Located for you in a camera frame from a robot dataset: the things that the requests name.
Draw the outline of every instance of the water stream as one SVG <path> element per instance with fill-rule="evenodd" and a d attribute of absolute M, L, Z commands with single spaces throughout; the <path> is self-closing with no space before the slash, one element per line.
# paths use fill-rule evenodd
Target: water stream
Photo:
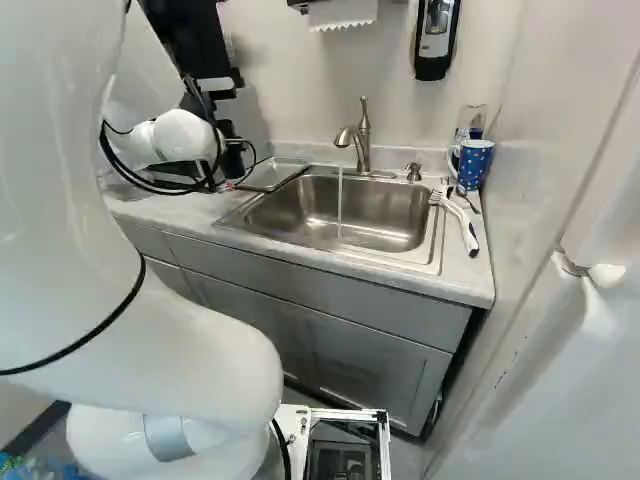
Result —
<path fill-rule="evenodd" d="M 338 167 L 338 242 L 342 239 L 342 166 Z"/>

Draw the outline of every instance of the black cable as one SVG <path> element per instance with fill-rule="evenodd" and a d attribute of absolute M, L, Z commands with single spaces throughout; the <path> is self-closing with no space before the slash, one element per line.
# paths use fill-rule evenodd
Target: black cable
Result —
<path fill-rule="evenodd" d="M 284 465 L 284 480 L 291 480 L 291 457 L 289 456 L 289 449 L 287 448 L 287 441 L 284 439 L 280 425 L 274 418 L 271 420 L 273 430 L 276 432 L 278 444 L 280 444 L 280 454 L 282 455 L 282 463 Z"/>
<path fill-rule="evenodd" d="M 204 98 L 202 96 L 202 90 L 200 90 L 200 87 L 198 86 L 198 83 L 196 82 L 195 78 L 193 78 L 189 74 L 186 74 L 183 78 L 183 81 L 187 87 L 187 90 L 191 93 L 191 95 L 196 97 L 196 99 L 198 99 L 198 102 L 200 102 L 200 106 L 202 107 L 204 117 L 206 121 L 209 123 L 209 125 L 211 125 L 211 129 L 213 130 L 213 136 L 216 139 L 216 159 L 213 161 L 213 165 L 211 166 L 211 169 L 205 170 L 205 174 L 209 180 L 209 190 L 214 192 L 215 187 L 222 185 L 222 183 L 224 183 L 222 182 L 220 184 L 214 184 L 214 180 L 213 180 L 214 178 L 213 176 L 218 171 L 218 167 L 220 166 L 220 158 L 222 157 L 222 143 L 220 140 L 220 134 L 218 133 L 216 118 L 213 112 L 209 110 L 209 107 L 204 101 Z"/>
<path fill-rule="evenodd" d="M 113 133 L 117 133 L 118 135 L 129 135 L 131 132 L 133 132 L 133 128 L 130 128 L 126 132 L 120 132 L 119 130 L 113 128 L 106 119 L 104 120 L 104 123 L 107 125 L 107 127 L 109 127 L 109 130 L 111 130 Z"/>
<path fill-rule="evenodd" d="M 122 163 L 122 161 L 113 151 L 113 148 L 111 148 L 111 144 L 109 143 L 109 139 L 107 138 L 105 125 L 106 121 L 102 123 L 102 127 L 100 129 L 100 146 L 102 147 L 102 151 L 104 152 L 107 161 L 116 170 L 116 172 L 118 172 L 122 177 L 124 177 L 127 181 L 129 181 L 136 187 L 147 192 L 154 193 L 156 195 L 180 196 L 193 193 L 206 184 L 207 180 L 204 179 L 189 186 L 187 189 L 160 189 L 158 186 L 149 182 L 146 178 L 141 177 L 136 172 L 128 168 L 124 163 Z"/>
<path fill-rule="evenodd" d="M 249 175 L 251 175 L 253 173 L 253 170 L 260 163 L 264 162 L 267 159 L 265 158 L 265 159 L 261 160 L 260 162 L 258 162 L 258 152 L 256 152 L 256 147 L 254 147 L 253 143 L 251 143 L 249 140 L 241 139 L 241 140 L 236 140 L 236 142 L 234 142 L 234 139 L 229 139 L 227 141 L 227 143 L 243 143 L 243 144 L 249 145 L 249 148 L 251 148 L 251 151 L 253 152 L 253 164 L 247 169 L 247 172 L 244 174 L 244 176 L 240 180 L 238 180 L 237 182 L 233 183 L 233 185 L 237 187 L 242 182 L 244 182 L 247 178 L 249 178 Z"/>
<path fill-rule="evenodd" d="M 206 180 L 206 183 L 209 187 L 209 191 L 214 193 L 216 191 L 216 179 L 213 176 L 213 168 L 211 168 L 211 165 L 209 165 L 209 162 L 207 162 L 206 160 L 200 161 L 200 168 L 202 169 L 202 173 L 204 174 L 204 179 Z"/>
<path fill-rule="evenodd" d="M 133 284 L 131 291 L 125 297 L 125 299 L 122 300 L 122 302 L 120 302 L 120 304 L 113 310 L 113 312 L 111 312 L 111 314 L 106 319 L 100 322 L 96 328 L 91 330 L 86 335 L 82 336 L 79 340 L 76 340 L 75 342 L 73 342 L 68 347 L 63 348 L 62 350 L 59 350 L 58 352 L 52 355 L 49 355 L 48 357 L 43 358 L 42 360 L 29 363 L 22 367 L 15 367 L 15 368 L 9 368 L 7 370 L 0 370 L 0 377 L 4 377 L 8 375 L 18 375 L 20 373 L 30 372 L 31 370 L 36 370 L 38 368 L 45 367 L 50 363 L 53 363 L 57 360 L 60 360 L 61 358 L 66 357 L 67 355 L 75 352 L 79 348 L 89 343 L 91 340 L 93 340 L 102 332 L 104 332 L 108 327 L 110 327 L 113 324 L 113 322 L 115 322 L 120 317 L 120 315 L 122 315 L 122 313 L 127 309 L 127 307 L 131 304 L 131 302 L 133 302 L 133 299 L 136 298 L 136 295 L 138 295 L 138 292 L 142 288 L 142 284 L 144 283 L 144 278 L 146 274 L 147 274 L 147 264 L 142 254 L 140 254 L 140 270 L 138 271 L 138 278 Z"/>

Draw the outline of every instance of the cabinet door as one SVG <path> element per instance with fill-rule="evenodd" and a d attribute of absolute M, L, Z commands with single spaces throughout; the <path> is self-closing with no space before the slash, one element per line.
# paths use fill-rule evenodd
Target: cabinet door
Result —
<path fill-rule="evenodd" d="M 207 307 L 248 323 L 273 342 L 288 377 L 310 387 L 317 385 L 309 327 L 315 312 L 221 280 L 185 273 Z"/>
<path fill-rule="evenodd" d="M 165 234 L 178 265 L 318 312 L 455 352 L 471 308 Z"/>
<path fill-rule="evenodd" d="M 148 257 L 157 258 L 165 262 L 176 264 L 176 259 L 171 253 L 169 244 L 165 240 L 164 234 L 152 227 L 139 225 L 130 220 L 116 218 L 120 228 L 127 236 L 133 246 Z"/>
<path fill-rule="evenodd" d="M 312 322 L 320 389 L 361 408 L 389 410 L 419 435 L 451 355 L 335 317 Z"/>
<path fill-rule="evenodd" d="M 154 258 L 145 257 L 147 266 L 153 270 L 162 283 L 167 287 L 176 291 L 187 300 L 202 304 L 202 301 L 198 297 L 196 291 L 192 289 L 184 276 L 184 273 L 180 267 L 170 265 Z"/>

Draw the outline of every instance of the stainless steel sink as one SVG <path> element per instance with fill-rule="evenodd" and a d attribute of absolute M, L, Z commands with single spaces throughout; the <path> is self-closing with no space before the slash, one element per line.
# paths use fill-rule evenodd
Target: stainless steel sink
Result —
<path fill-rule="evenodd" d="M 344 176 L 340 194 L 337 169 L 312 167 L 239 207 L 218 225 L 385 263 L 429 265 L 442 246 L 444 214 L 428 201 L 429 182 L 437 180 L 409 184 L 403 179 Z M 437 272 L 432 273 L 439 273 L 439 258 L 435 263 Z"/>

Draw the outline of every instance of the countertop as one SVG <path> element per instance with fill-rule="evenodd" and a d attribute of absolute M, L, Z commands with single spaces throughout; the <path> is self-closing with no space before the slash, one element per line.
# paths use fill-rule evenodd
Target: countertop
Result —
<path fill-rule="evenodd" d="M 445 220 L 442 272 L 438 276 L 274 242 L 214 225 L 256 195 L 258 193 L 233 191 L 167 197 L 146 194 L 133 187 L 104 191 L 105 202 L 115 217 L 141 225 L 464 305 L 484 309 L 493 305 L 495 290 L 483 216 L 474 214 L 466 202 L 455 199 L 455 195 L 452 200 L 465 208 L 474 225 L 480 253 L 474 259 L 467 256 L 460 226 L 448 214 Z M 477 192 L 469 192 L 469 199 L 481 208 Z"/>

